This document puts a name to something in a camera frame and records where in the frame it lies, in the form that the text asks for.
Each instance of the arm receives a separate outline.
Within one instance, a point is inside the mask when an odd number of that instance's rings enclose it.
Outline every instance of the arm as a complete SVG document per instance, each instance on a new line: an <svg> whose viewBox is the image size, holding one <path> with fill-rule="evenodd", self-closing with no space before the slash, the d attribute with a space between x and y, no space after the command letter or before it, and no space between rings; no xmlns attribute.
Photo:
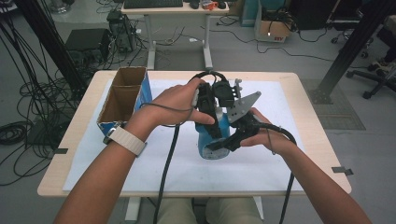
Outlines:
<svg viewBox="0 0 396 224"><path fill-rule="evenodd" d="M192 97L201 82L196 78L187 85L167 89L153 103L177 109L191 108ZM147 105L131 116L124 129L145 142L158 125L178 124L185 121L189 113ZM190 120L207 124L214 122L210 116L196 110L192 111ZM55 223L106 223L134 159L134 153L111 142L67 196Z"/></svg>
<svg viewBox="0 0 396 224"><path fill-rule="evenodd" d="M257 109L252 108L252 112L270 123ZM282 134L269 132L272 150L289 166L324 223L371 223L361 207L297 146ZM260 130L241 142L243 147L258 144L271 148L267 131Z"/></svg>

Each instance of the white paper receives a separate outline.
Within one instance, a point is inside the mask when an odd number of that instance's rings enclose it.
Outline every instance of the white paper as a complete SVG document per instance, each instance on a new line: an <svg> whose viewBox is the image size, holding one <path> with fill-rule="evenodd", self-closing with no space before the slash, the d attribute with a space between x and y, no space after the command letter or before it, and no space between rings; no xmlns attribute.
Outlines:
<svg viewBox="0 0 396 224"><path fill-rule="evenodd" d="M164 89L186 82L186 80L151 80L152 95L156 97ZM96 120L110 84L111 80L107 83L88 129L78 146L70 173L64 184L64 190L71 190L75 186L83 172L105 147L102 143L104 135L96 125ZM243 81L240 85L243 87L242 96L256 91L262 92L262 96L254 106L272 123L291 132L299 148L304 150L280 83ZM151 194L158 192L173 133L174 129L166 127L158 127L152 132L146 148L134 161L122 191L151 192ZM280 156L272 155L272 152L267 148L263 146L240 147L224 159L209 161L200 157L197 142L198 132L195 131L194 123L186 122L180 127L164 191L168 193L191 192L191 194L202 195L206 192L246 193L286 190L290 169ZM292 189L302 190L302 187L295 181Z"/></svg>

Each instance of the black pole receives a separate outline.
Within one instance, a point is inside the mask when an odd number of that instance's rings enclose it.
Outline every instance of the black pole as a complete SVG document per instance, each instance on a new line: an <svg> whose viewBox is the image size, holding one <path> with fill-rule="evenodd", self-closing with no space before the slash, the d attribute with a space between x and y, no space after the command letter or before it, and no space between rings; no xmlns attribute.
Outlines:
<svg viewBox="0 0 396 224"><path fill-rule="evenodd" d="M332 102L330 94L335 85L353 63L378 25L383 22L385 17L396 7L396 1L375 0L372 5L373 7L364 14L357 28L353 31L348 41L341 49L341 52L332 63L326 76L315 90L309 92L314 104L330 104Z"/></svg>
<svg viewBox="0 0 396 224"><path fill-rule="evenodd" d="M81 99L87 89L87 84L79 75L78 70L64 48L64 42L41 6L36 0L14 0L14 2L59 68L73 95L77 99Z"/></svg>

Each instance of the gray pants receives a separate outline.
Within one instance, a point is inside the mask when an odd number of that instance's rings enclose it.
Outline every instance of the gray pants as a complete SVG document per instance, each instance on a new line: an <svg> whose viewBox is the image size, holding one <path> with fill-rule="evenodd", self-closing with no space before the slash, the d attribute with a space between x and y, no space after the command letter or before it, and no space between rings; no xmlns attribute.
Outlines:
<svg viewBox="0 0 396 224"><path fill-rule="evenodd" d="M210 198L205 210L210 224L262 224L252 197ZM196 224L191 198L163 198L158 214L160 224Z"/></svg>

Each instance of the hand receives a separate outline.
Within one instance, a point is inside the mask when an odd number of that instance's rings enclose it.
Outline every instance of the hand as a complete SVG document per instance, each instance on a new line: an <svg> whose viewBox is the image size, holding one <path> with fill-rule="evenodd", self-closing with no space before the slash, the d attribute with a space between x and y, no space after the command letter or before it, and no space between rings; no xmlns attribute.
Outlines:
<svg viewBox="0 0 396 224"><path fill-rule="evenodd" d="M262 115L258 109L252 107L250 109L254 115L256 115L262 122L271 123L268 118ZM273 152L282 155L282 152L285 150L289 150L291 147L295 147L295 145L282 133L278 133L272 130L260 129L259 132L247 139L241 141L241 147L253 147L256 145L264 145L268 149Z"/></svg>
<svg viewBox="0 0 396 224"><path fill-rule="evenodd" d="M152 103L156 105L163 105L183 111L166 109L155 105L145 105L140 110L147 113L147 115L151 115L155 125L173 125L186 120L192 120L203 124L212 124L215 122L212 117L193 109L191 105L195 90L201 83L205 82L200 78L194 78L186 85L176 85L163 91L152 101Z"/></svg>

